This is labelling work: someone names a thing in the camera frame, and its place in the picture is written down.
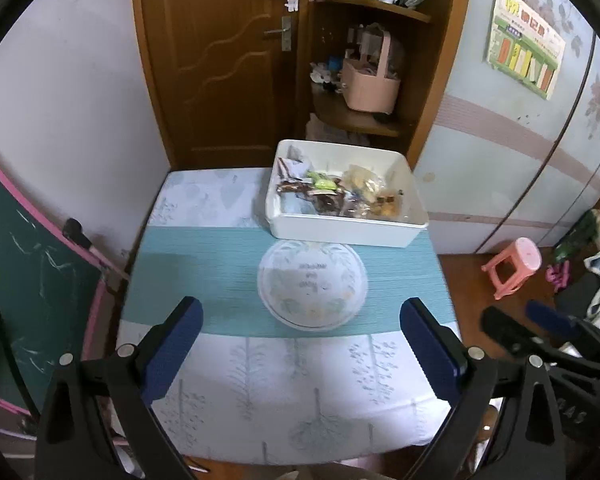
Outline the clear bag yellow cubes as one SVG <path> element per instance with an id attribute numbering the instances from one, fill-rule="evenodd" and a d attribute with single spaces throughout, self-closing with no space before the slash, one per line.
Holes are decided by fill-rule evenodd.
<path id="1" fill-rule="evenodd" d="M 382 221 L 399 221 L 402 210 L 402 191 L 385 190 L 379 192 L 368 206 L 366 218 Z"/>

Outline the dark dried fruit packet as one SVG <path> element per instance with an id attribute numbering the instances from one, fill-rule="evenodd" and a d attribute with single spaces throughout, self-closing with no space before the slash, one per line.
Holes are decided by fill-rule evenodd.
<path id="1" fill-rule="evenodd" d="M 329 193 L 318 190 L 311 195 L 311 202 L 317 214 L 339 217 L 342 215 L 346 196 L 341 193 Z"/>

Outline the large white zip bag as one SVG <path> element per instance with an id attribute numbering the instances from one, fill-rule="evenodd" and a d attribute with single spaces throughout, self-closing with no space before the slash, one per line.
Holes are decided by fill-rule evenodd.
<path id="1" fill-rule="evenodd" d="M 313 203 L 303 196 L 296 193 L 283 193 L 279 198 L 280 211 L 283 214 L 316 214 Z"/>

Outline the brown chocolate snack packet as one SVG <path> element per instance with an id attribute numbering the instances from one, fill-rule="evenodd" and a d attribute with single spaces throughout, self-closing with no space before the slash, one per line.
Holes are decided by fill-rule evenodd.
<path id="1" fill-rule="evenodd" d="M 285 181 L 277 185 L 276 192 L 278 194 L 296 194 L 304 200 L 308 200 L 310 197 L 329 193 L 329 190 L 320 190 L 306 182 Z"/>

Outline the white red-edged snack bag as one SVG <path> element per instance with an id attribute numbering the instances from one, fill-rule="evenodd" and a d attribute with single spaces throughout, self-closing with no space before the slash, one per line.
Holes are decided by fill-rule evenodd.
<path id="1" fill-rule="evenodd" d="M 288 148 L 286 156 L 277 159 L 277 167 L 284 181 L 306 180 L 313 170 L 312 162 L 295 145 Z"/>

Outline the pink plastic stool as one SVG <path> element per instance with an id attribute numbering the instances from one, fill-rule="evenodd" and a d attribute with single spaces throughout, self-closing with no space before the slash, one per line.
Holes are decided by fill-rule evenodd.
<path id="1" fill-rule="evenodd" d="M 502 281 L 498 268 L 509 266 L 512 273 Z M 481 267 L 494 286 L 493 297 L 500 301 L 512 296 L 542 266 L 539 247 L 528 237 L 518 237 Z"/>

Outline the patterned tablecloth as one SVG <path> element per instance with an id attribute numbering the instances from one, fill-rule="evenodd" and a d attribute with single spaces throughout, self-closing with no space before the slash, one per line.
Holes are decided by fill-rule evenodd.
<path id="1" fill-rule="evenodd" d="M 169 174 L 140 242 L 118 339 L 186 296 L 204 325 L 152 406 L 186 455 L 249 465 L 346 460 L 428 443 L 437 399 L 399 322 L 417 297 L 456 318 L 427 234 L 404 248 L 272 237 L 270 170 Z"/>

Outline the white plastic storage bin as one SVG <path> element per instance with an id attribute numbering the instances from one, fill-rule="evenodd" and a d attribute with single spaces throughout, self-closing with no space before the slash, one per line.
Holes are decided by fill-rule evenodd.
<path id="1" fill-rule="evenodd" d="M 279 166 L 274 165 L 265 199 L 265 217 L 271 233 L 284 240 L 308 240 L 349 245 L 405 247 L 427 229 L 429 217 L 417 192 L 415 178 L 406 158 L 393 151 L 364 146 L 283 140 L 274 158 L 304 156 L 313 168 L 331 176 L 341 176 L 350 166 L 360 166 L 384 179 L 390 190 L 401 197 L 400 217 L 396 221 L 355 219 L 326 214 L 287 214 L 276 191 L 282 182 Z"/>

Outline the green snack packet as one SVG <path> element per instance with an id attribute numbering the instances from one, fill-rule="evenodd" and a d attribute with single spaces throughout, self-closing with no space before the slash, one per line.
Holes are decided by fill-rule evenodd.
<path id="1" fill-rule="evenodd" d="M 329 177 L 327 174 L 309 171 L 306 174 L 306 177 L 311 181 L 311 188 L 313 188 L 314 191 L 336 192 L 338 190 L 338 183 L 336 180 Z"/>

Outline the wooden corner shelf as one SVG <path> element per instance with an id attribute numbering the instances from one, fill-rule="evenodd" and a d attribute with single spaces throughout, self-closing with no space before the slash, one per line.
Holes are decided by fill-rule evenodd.
<path id="1" fill-rule="evenodd" d="M 305 136 L 316 116 L 416 165 L 451 75 L 468 2 L 425 0 L 407 8 L 380 0 L 300 0 L 296 136 Z M 396 84 L 391 110 L 374 112 L 369 94 L 351 108 L 339 75 L 310 77 L 319 67 L 339 73 L 345 60 Z"/>

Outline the wooden door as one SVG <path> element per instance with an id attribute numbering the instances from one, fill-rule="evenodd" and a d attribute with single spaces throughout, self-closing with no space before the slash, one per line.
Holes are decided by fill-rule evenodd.
<path id="1" fill-rule="evenodd" d="M 287 0 L 133 0 L 140 58 L 174 169 L 272 164 L 294 135 L 297 17 Z M 292 50 L 264 39 L 292 18 Z"/>

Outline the green chalkboard pink frame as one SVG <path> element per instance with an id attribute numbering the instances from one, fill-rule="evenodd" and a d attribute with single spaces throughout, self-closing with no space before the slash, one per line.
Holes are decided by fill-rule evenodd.
<path id="1" fill-rule="evenodd" d="M 128 281 L 65 237 L 0 167 L 0 407 L 40 414 L 59 358 L 98 352 L 104 307 Z"/>

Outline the wall poster calendar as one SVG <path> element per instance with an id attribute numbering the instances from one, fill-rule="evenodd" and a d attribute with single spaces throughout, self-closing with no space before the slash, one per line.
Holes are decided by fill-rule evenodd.
<path id="1" fill-rule="evenodd" d="M 522 0 L 494 0 L 486 62 L 549 100 L 566 42 Z"/>

